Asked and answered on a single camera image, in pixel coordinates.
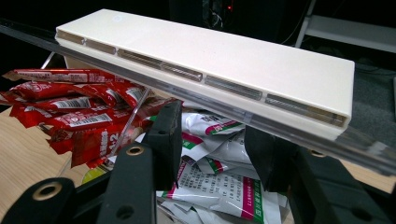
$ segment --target wooden table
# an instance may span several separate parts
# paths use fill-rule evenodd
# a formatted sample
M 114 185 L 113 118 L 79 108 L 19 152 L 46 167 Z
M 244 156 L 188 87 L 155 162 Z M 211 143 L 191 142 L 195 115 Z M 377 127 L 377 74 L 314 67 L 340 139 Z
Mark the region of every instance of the wooden table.
M 9 116 L 9 111 L 0 113 L 0 219 L 23 192 L 38 181 L 64 176 L 78 186 L 88 171 L 85 165 L 70 169 L 70 152 L 57 155 L 49 147 L 45 134 L 36 127 L 25 129 Z M 356 179 L 386 192 L 391 192 L 396 183 L 396 176 L 378 175 L 347 161 L 343 164 Z

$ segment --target transparent acrylic sheet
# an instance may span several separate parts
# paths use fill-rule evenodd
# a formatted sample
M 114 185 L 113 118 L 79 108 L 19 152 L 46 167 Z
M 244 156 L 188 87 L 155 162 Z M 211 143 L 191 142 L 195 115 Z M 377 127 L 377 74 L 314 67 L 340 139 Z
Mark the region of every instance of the transparent acrylic sheet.
M 60 46 L 55 40 L 55 32 L 0 19 L 0 33 L 63 56 L 73 57 L 154 90 L 165 91 L 177 98 L 195 102 L 212 112 L 246 123 L 246 125 L 284 138 L 302 147 L 308 147 L 338 159 L 354 162 L 382 175 L 396 175 L 395 146 L 386 146 L 352 127 L 348 127 L 336 140 L 331 141 L 273 121 L 260 114 L 251 113 L 246 108 L 238 108 L 228 102 L 220 102 L 214 96 L 193 93 L 188 89 L 67 49 Z

